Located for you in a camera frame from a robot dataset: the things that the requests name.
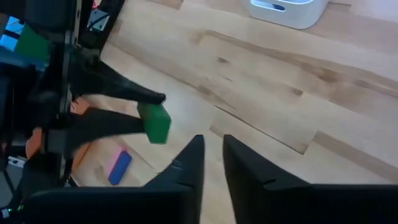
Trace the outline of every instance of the blue object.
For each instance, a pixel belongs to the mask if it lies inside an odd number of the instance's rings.
[[[24,25],[19,24],[19,19],[17,18],[10,17],[9,20],[7,21],[6,30],[9,30],[16,34],[21,34],[23,28]],[[7,48],[10,51],[14,51],[17,42],[18,42],[17,39],[9,37],[7,35],[2,35],[0,38],[0,45]]]
[[[128,152],[123,151],[120,153],[119,158],[108,177],[108,180],[112,185],[118,185],[120,183],[131,161],[132,157]]]
[[[92,31],[93,29],[99,30],[99,31],[104,31],[106,24],[108,23],[109,16],[104,17],[108,15],[108,13],[101,11],[99,9],[92,10],[90,14],[90,18],[88,19],[88,24],[87,27],[89,27],[92,23],[96,22],[97,19],[100,19],[103,17],[102,20],[98,21],[93,28],[90,29]]]

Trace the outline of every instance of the black cable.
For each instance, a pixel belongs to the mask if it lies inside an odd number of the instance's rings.
[[[21,178],[21,180],[19,181],[19,183],[17,185],[17,189],[15,189],[15,193],[12,195],[12,198],[7,205],[8,208],[15,210],[21,204],[21,201],[23,199],[23,196],[22,196],[22,184],[23,183],[22,182],[23,182],[23,180]]]
[[[8,175],[7,170],[4,169],[4,170],[2,171],[2,174],[4,175],[4,178],[6,179],[7,185],[8,185],[8,187],[10,188],[11,193],[14,195],[14,192],[15,192],[14,184],[12,184],[11,178],[10,178],[10,176]]]
[[[4,178],[6,179],[6,182],[7,182],[8,187],[10,188],[10,191],[12,192],[12,194],[14,194],[15,188],[14,188],[14,185],[12,184],[11,178],[8,175],[8,172],[7,172],[9,150],[11,148],[12,139],[14,138],[14,118],[15,118],[14,117],[14,113],[15,113],[14,87],[12,87],[12,95],[11,96],[12,96],[12,100],[11,100],[11,103],[12,103],[12,105],[11,105],[11,131],[10,131],[10,134],[9,134],[9,137],[8,137],[8,140],[7,140],[7,143],[6,143],[6,148],[5,148],[4,154],[3,154],[3,156],[4,156],[3,159],[5,160],[5,165],[4,165],[4,167],[2,167],[3,168],[2,173],[4,174]]]
[[[62,178],[60,178],[59,186],[65,186],[69,175],[72,173],[73,159],[65,159],[65,169],[63,170]]]

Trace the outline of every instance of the wooden surface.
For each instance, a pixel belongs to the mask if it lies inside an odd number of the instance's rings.
[[[294,30],[248,16],[239,0],[126,0],[102,60],[167,94],[169,142],[143,135],[94,142],[74,173],[109,186],[103,167],[121,144],[141,186],[196,134],[206,140],[202,223],[233,223],[221,154],[232,134],[312,183],[398,183],[398,14],[395,0],[333,0]],[[136,104],[90,101],[137,115]]]

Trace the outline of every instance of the pink and blue block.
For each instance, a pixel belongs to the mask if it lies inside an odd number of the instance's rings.
[[[108,180],[112,185],[120,184],[123,175],[126,173],[131,161],[132,157],[126,150],[121,148],[118,149],[118,151],[110,160],[107,169],[105,170]]]

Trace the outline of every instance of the black metal frame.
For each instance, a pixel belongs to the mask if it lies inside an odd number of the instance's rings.
[[[109,19],[104,30],[101,32],[82,29],[82,26],[86,28],[88,23],[88,18],[82,17],[84,23],[80,24],[81,35],[79,39],[81,46],[88,49],[98,49],[99,51],[102,51],[116,23],[116,20],[118,19],[119,13],[123,8],[124,2],[125,0],[102,0],[101,4],[98,6],[98,9],[107,12],[109,14]]]

